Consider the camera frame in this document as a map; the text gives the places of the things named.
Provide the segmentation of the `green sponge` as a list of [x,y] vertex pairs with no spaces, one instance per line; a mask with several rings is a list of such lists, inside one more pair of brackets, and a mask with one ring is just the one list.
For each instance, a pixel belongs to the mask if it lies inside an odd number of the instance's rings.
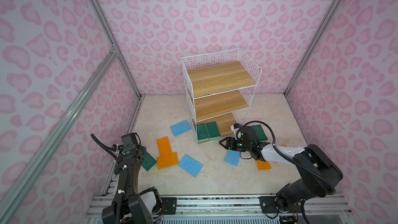
[[197,139],[198,142],[206,142],[209,140],[209,134],[205,123],[197,124]]
[[215,121],[205,123],[205,125],[207,128],[207,132],[208,132],[208,136],[209,136],[210,140],[215,140],[215,139],[221,138],[221,134],[220,134],[218,125]]
[[263,130],[263,128],[262,128],[262,126],[260,124],[252,125],[251,127],[254,130],[254,132],[255,132],[255,134],[256,134],[256,136],[257,136],[257,138],[258,138],[258,140],[260,142],[268,141],[268,137],[266,136],[266,134],[265,134],[265,132],[264,132],[264,130]]
[[148,152],[145,151],[144,158],[142,161],[142,167],[146,172],[149,172],[154,166],[156,166],[156,159]]

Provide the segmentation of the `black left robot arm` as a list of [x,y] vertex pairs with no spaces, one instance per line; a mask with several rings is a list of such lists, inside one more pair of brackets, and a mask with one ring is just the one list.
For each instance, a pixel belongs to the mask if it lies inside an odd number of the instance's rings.
[[152,224],[152,211],[145,205],[138,191],[138,175],[146,151],[139,135],[133,132],[122,136],[122,147],[118,155],[114,153],[116,147],[106,146],[93,133],[90,136],[115,159],[114,174],[119,177],[113,201],[102,211],[103,223]]

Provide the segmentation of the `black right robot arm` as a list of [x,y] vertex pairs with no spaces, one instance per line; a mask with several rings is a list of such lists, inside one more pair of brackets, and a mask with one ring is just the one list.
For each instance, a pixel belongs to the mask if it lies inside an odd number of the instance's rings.
[[275,217],[280,213],[295,211],[305,214],[306,201],[336,194],[336,186],[344,178],[339,167],[315,144],[306,147],[286,147],[276,144],[271,127],[263,121],[253,120],[231,127],[233,136],[219,144],[226,150],[248,152],[250,159],[276,162],[295,167],[300,179],[285,185],[273,200],[261,199],[262,213]]

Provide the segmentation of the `blue sponge near shelf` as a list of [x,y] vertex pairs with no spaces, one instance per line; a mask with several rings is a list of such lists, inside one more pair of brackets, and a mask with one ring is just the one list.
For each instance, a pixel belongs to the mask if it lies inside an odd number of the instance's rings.
[[171,131],[174,137],[179,136],[191,130],[191,125],[188,120],[184,120],[171,126]]

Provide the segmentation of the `blue sponge centre right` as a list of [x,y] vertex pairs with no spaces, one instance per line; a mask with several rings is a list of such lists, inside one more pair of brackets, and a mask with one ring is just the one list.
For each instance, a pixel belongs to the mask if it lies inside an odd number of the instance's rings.
[[240,161],[240,152],[234,150],[228,150],[224,161],[232,166],[238,167]]

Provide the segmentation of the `orange sponge upper left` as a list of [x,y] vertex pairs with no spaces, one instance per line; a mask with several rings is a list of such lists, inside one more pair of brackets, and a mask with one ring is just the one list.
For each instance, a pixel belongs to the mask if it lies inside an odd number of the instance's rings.
[[172,153],[170,141],[168,137],[164,137],[157,140],[160,156],[165,156]]

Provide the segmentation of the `orange sponge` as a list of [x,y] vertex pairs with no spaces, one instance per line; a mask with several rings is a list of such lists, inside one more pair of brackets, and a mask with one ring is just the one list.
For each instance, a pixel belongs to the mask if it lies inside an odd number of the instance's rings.
[[158,169],[164,169],[179,164],[177,152],[157,157]]
[[265,146],[261,152],[260,157],[257,160],[258,169],[261,170],[270,170],[271,162],[282,163],[289,165],[290,162],[284,159],[279,153],[276,152],[272,145]]
[[164,137],[157,140],[160,156],[165,156],[172,153],[170,141],[168,137]]

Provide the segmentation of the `orange sponge lower left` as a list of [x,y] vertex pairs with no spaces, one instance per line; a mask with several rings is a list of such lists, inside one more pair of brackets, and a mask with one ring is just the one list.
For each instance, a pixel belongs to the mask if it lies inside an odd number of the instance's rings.
[[164,169],[179,164],[177,152],[157,157],[158,169]]

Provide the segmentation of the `orange sponge right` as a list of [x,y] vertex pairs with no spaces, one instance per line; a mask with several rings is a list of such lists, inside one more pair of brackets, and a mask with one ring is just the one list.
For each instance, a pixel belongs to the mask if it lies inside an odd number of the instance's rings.
[[276,152],[272,145],[265,146],[261,152],[260,157],[257,160],[258,169],[261,170],[270,170],[271,162],[282,163],[289,165],[290,162],[284,159],[279,153]]

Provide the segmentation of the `blue sponge lower left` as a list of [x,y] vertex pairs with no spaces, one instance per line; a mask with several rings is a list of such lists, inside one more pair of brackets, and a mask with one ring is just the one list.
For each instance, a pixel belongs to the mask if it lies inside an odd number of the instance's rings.
[[178,164],[183,170],[187,171],[194,177],[197,177],[201,169],[203,168],[203,164],[195,160],[189,155],[184,155]]

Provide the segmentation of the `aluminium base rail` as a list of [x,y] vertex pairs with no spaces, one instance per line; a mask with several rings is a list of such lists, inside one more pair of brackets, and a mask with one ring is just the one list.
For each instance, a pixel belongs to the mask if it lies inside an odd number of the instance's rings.
[[341,194],[312,198],[304,207],[280,212],[274,195],[162,196],[157,224],[355,224],[353,211]]

